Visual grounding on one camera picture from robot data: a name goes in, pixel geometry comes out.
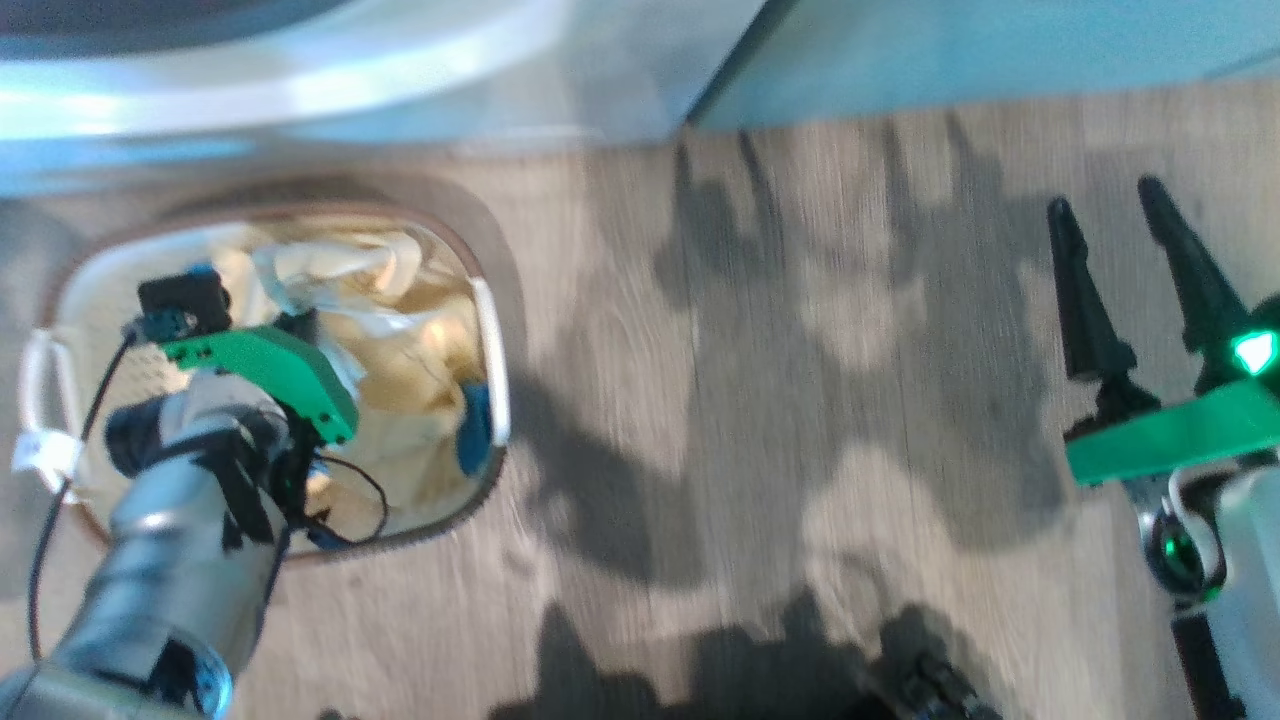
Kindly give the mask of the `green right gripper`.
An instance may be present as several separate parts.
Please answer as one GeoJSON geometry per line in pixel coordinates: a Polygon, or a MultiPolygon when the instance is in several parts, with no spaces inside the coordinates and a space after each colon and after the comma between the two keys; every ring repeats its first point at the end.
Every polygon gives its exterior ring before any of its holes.
{"type": "MultiPolygon", "coordinates": [[[[1156,176],[1138,181],[1149,233],[1164,250],[1184,318],[1190,354],[1228,348],[1249,320],[1236,291],[1156,176]]],[[[1124,377],[1137,366],[1132,346],[1111,323],[1088,266],[1089,247],[1068,199],[1046,211],[1059,304],[1064,369],[1069,380],[1124,377]]],[[[1274,448],[1277,396],[1263,384],[1228,384],[1065,443],[1079,486],[1158,475],[1274,448]]]]}

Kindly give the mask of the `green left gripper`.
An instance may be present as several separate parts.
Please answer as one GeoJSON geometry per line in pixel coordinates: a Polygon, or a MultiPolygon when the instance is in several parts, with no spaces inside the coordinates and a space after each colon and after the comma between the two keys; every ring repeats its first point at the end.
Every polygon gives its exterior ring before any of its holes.
{"type": "Polygon", "coordinates": [[[237,328],[159,345],[184,372],[221,369],[259,387],[310,423],[324,445],[347,445],[358,430],[358,409],[328,357],[271,325],[237,328]]]}

